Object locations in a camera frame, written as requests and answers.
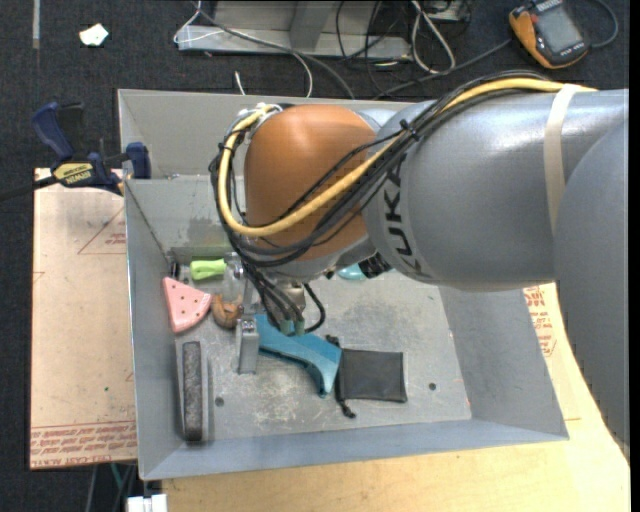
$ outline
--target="electrical cord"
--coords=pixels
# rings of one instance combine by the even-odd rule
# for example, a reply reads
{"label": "electrical cord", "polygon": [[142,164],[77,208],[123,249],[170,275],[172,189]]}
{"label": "electrical cord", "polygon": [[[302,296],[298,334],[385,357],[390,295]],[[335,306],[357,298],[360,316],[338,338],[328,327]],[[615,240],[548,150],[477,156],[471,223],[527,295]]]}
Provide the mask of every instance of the electrical cord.
{"label": "electrical cord", "polygon": [[502,43],[500,43],[497,46],[494,46],[493,48],[487,50],[486,52],[481,53],[480,55],[477,55],[476,57],[473,57],[472,59],[469,59],[466,62],[463,62],[462,64],[458,64],[455,68],[451,68],[447,71],[442,71],[438,74],[432,74],[432,75],[427,75],[421,78],[417,78],[415,80],[412,80],[410,82],[406,82],[404,84],[400,84],[397,85],[395,87],[391,87],[383,92],[381,92],[380,94],[378,94],[377,96],[374,96],[372,99],[373,100],[380,100],[382,98],[385,97],[391,97],[391,95],[393,93],[402,91],[404,89],[407,89],[413,85],[423,85],[425,82],[428,82],[429,80],[433,80],[435,78],[442,78],[443,76],[449,75],[451,73],[453,73],[454,71],[458,71],[460,69],[466,68],[468,66],[471,66],[491,55],[493,55],[494,53],[497,53],[498,51],[502,50],[503,48],[506,48],[507,46],[509,46],[511,44],[511,39],[507,39],[506,41],[503,41]]}
{"label": "electrical cord", "polygon": [[[611,32],[611,35],[609,35],[609,37],[607,37],[604,41],[601,41],[599,43],[592,43],[591,44],[591,48],[593,49],[599,49],[599,48],[603,48],[609,44],[611,44],[616,37],[618,36],[619,33],[619,23],[618,23],[618,17],[616,16],[615,12],[613,11],[613,9],[611,9],[611,7],[604,1],[604,0],[591,0],[592,2],[596,2],[597,4],[599,4],[600,6],[602,6],[602,8],[604,8],[607,13],[609,14],[612,22],[613,22],[613,30]],[[414,85],[423,85],[425,82],[428,82],[430,80],[433,80],[434,78],[441,78],[443,76],[449,75],[450,73],[453,73],[454,71],[459,71],[461,69],[464,69],[466,67],[469,67],[473,64],[476,64],[477,62],[493,55],[494,53],[497,53],[498,51],[502,50],[503,48],[506,48],[507,46],[509,46],[512,43],[513,39],[509,38],[505,41],[503,41],[502,43],[498,44],[497,46],[494,46],[493,48],[481,53],[480,55],[477,55],[476,57],[473,57],[471,59],[469,59],[466,62],[463,62],[461,64],[458,64],[457,66],[446,70],[446,71],[442,71],[438,74],[433,74],[433,75],[427,75],[415,80],[411,80],[408,81],[404,84],[400,84],[397,85],[395,87],[391,87],[389,89],[386,89],[385,91],[377,94],[376,96],[374,96],[373,98],[371,98],[372,100],[381,100],[385,97],[391,98],[393,97],[392,95],[394,93],[400,92],[404,89],[408,89],[409,87],[412,87]]]}
{"label": "electrical cord", "polygon": [[[195,2],[191,2],[196,8],[198,8],[197,4]],[[211,16],[209,16],[209,14],[207,14],[204,11],[200,11],[200,15],[205,18],[209,23],[211,23],[211,25],[213,25],[214,27],[219,28],[220,30],[223,30],[224,32],[231,34],[232,36],[236,36],[239,37],[240,39],[244,39],[246,41],[251,41],[253,43],[257,43],[260,44],[262,46],[266,46],[268,48],[273,48],[276,50],[280,50],[284,53],[288,53],[290,55],[297,55],[299,58],[301,59],[307,59],[310,62],[313,62],[314,64],[317,64],[318,66],[322,67],[324,70],[326,70],[331,76],[333,76],[336,81],[340,84],[340,86],[344,89],[344,91],[347,93],[347,95],[349,96],[349,98],[351,98],[352,100],[355,100],[355,95],[353,94],[353,91],[351,90],[351,87],[349,87],[349,84],[347,84],[347,82],[344,81],[344,79],[334,70],[332,69],[329,65],[325,64],[324,62],[322,62],[320,59],[316,59],[315,57],[312,57],[311,55],[308,55],[306,53],[300,52],[298,50],[294,50],[292,48],[287,48],[286,46],[282,46],[276,43],[272,43],[270,41],[265,41],[262,39],[258,39],[257,37],[253,37],[250,36],[248,34],[243,34],[242,32],[238,32],[236,30],[230,29],[220,23],[218,23],[217,21],[215,21]]]}
{"label": "electrical cord", "polygon": [[613,12],[613,9],[611,9],[611,7],[606,2],[604,2],[604,0],[591,0],[591,1],[602,6],[607,11],[609,16],[611,17],[611,20],[613,21],[613,31],[611,32],[611,35],[604,41],[601,41],[599,43],[591,43],[591,48],[595,48],[595,49],[604,48],[605,46],[611,44],[616,37],[618,37],[618,31],[619,31],[618,17],[616,16],[616,13]]}
{"label": "electrical cord", "polygon": [[[424,9],[420,5],[420,3],[417,2],[416,0],[412,0],[411,5],[413,5],[413,7],[415,7],[415,9],[418,11],[418,15],[416,16],[416,20],[415,20],[415,22],[413,24],[413,29],[411,30],[411,54],[413,55],[414,62],[420,67],[420,69],[422,69],[423,71],[426,71],[427,73],[430,73],[430,74],[439,74],[439,73],[442,73],[443,71],[449,71],[449,70],[455,68],[456,67],[456,58],[453,55],[453,52],[451,51],[451,47],[449,46],[447,41],[445,41],[444,37],[442,37],[442,34],[436,28],[436,26],[434,25],[433,21],[431,21],[431,18],[429,18],[429,16],[424,11]],[[438,70],[430,68],[429,66],[427,66],[424,63],[424,61],[418,55],[416,39],[417,39],[417,36],[418,36],[418,27],[420,26],[420,19],[421,18],[424,19],[425,23],[429,26],[429,28],[431,29],[433,34],[436,36],[436,39],[438,39],[438,41],[440,42],[440,44],[444,48],[445,52],[447,52],[447,56],[449,57],[450,65],[449,65],[449,68],[447,68],[446,70],[438,71]]]}

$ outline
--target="black cable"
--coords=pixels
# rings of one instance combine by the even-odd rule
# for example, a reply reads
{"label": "black cable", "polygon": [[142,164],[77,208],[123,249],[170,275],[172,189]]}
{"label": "black cable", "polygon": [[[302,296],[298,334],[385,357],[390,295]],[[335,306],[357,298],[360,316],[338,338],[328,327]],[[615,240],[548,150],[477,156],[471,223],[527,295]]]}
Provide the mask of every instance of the black cable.
{"label": "black cable", "polygon": [[611,7],[609,7],[609,5],[603,0],[591,0],[591,1],[600,4],[607,11],[609,16],[613,20],[613,32],[611,33],[611,35],[604,41],[601,41],[599,43],[591,43],[591,48],[596,48],[596,49],[604,48],[608,44],[611,44],[616,37],[618,37],[618,31],[619,31],[618,17],[616,16],[616,13],[613,12],[613,9],[611,9]]}
{"label": "black cable", "polygon": [[135,468],[136,465],[130,465],[124,473],[122,478],[122,485],[118,487],[118,493],[116,494],[116,499],[114,500],[113,507],[111,508],[111,512],[118,512],[118,509],[122,509],[122,495],[125,492],[125,485],[129,485],[129,482],[132,478],[135,478]]}
{"label": "black cable", "polygon": [[347,55],[344,49],[344,44],[342,42],[342,32],[340,31],[340,13],[342,12],[342,8],[344,7],[344,4],[345,4],[345,0],[342,0],[338,4],[338,8],[336,9],[335,25],[336,25],[336,37],[338,38],[338,45],[340,46],[340,53],[342,54],[342,60],[348,63],[348,61],[350,61],[351,59],[354,59],[358,55],[362,55],[363,53],[367,52],[368,50],[376,46],[378,43],[382,42],[387,37],[389,32],[391,32],[393,27],[396,26],[396,24],[398,23],[398,19],[396,18],[396,20],[391,25],[389,25],[389,28],[387,29],[384,35],[378,37],[378,39],[376,39],[375,41],[372,41],[370,44],[367,44],[367,42],[365,42],[365,45],[362,48],[360,48],[359,50],[355,51],[350,55]]}
{"label": "black cable", "polygon": [[[191,4],[196,9],[198,8],[196,2],[192,1]],[[356,99],[355,95],[353,94],[353,91],[351,90],[351,87],[349,87],[347,82],[345,82],[344,79],[334,69],[332,69],[330,66],[328,66],[327,64],[322,62],[320,59],[316,59],[315,57],[312,57],[311,55],[308,55],[306,53],[300,52],[298,50],[294,50],[292,48],[287,48],[286,46],[281,46],[279,44],[275,44],[275,43],[271,43],[269,41],[264,41],[262,39],[251,37],[251,36],[249,36],[247,34],[243,34],[241,32],[236,32],[235,30],[230,29],[230,28],[226,27],[225,25],[221,25],[220,23],[215,21],[211,16],[209,16],[206,12],[204,12],[202,10],[200,10],[200,15],[202,17],[204,17],[209,23],[211,23],[211,25],[213,25],[214,27],[219,28],[220,30],[225,31],[227,34],[231,34],[232,36],[239,37],[240,39],[244,39],[245,41],[251,41],[253,43],[257,43],[257,44],[260,44],[262,46],[266,46],[268,48],[274,48],[276,50],[280,50],[282,52],[289,53],[291,55],[297,55],[300,58],[307,59],[310,62],[313,62],[314,64],[317,64],[318,66],[320,66],[323,69],[325,69],[329,74],[331,74],[338,81],[338,83],[342,86],[342,88],[347,93],[349,98],[351,98],[352,100]]]}
{"label": "black cable", "polygon": [[498,52],[499,50],[502,50],[503,48],[506,48],[507,46],[509,46],[509,44],[511,44],[512,39],[507,39],[506,41],[503,41],[502,43],[500,43],[498,46],[495,46],[493,48],[491,48],[490,50],[487,50],[484,53],[481,53],[480,55],[477,55],[476,57],[463,62],[462,64],[458,64],[457,66],[448,69],[446,71],[442,71],[440,73],[434,74],[434,75],[427,75],[424,76],[422,78],[418,78],[416,80],[413,80],[411,82],[407,82],[404,84],[400,84],[397,85],[396,87],[391,87],[390,89],[387,89],[386,91],[383,91],[381,94],[378,94],[377,96],[374,96],[373,100],[380,100],[384,97],[391,97],[391,94],[401,91],[403,89],[406,89],[408,87],[411,87],[413,85],[421,85],[424,84],[425,82],[428,82],[429,80],[433,80],[435,78],[441,78],[443,76],[447,76],[451,73],[453,73],[454,71],[458,71],[460,69],[466,68],[468,66],[471,66],[472,64],[475,64],[476,62],[479,62],[482,59],[485,59],[486,57],[489,57],[490,55],[493,55],[494,53]]}
{"label": "black cable", "polygon": [[322,305],[322,302],[320,301],[320,299],[318,299],[318,296],[315,294],[315,292],[313,291],[309,283],[304,284],[304,289],[307,291],[307,293],[309,294],[309,297],[311,297],[311,300],[316,305],[320,313],[320,319],[311,327],[304,330],[304,332],[308,334],[310,332],[317,330],[319,327],[322,326],[322,324],[324,324],[324,321],[327,319],[327,312],[325,311],[324,306]]}
{"label": "black cable", "polygon": [[89,484],[89,494],[87,495],[87,503],[84,507],[84,512],[90,512],[93,508],[93,493],[96,488],[96,479],[98,476],[98,465],[93,466],[93,471],[91,472],[91,483]]}

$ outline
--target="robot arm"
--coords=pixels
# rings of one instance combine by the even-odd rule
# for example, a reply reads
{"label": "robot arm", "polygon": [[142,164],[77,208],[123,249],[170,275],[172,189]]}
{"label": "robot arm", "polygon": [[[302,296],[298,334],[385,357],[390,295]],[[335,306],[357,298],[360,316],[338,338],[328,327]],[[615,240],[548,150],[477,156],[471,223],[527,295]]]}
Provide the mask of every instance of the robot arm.
{"label": "robot arm", "polygon": [[[265,106],[230,133],[218,208],[276,320],[354,263],[469,291],[556,281],[585,378],[629,444],[628,91],[501,75],[398,113]],[[234,223],[225,171],[244,138]]]}

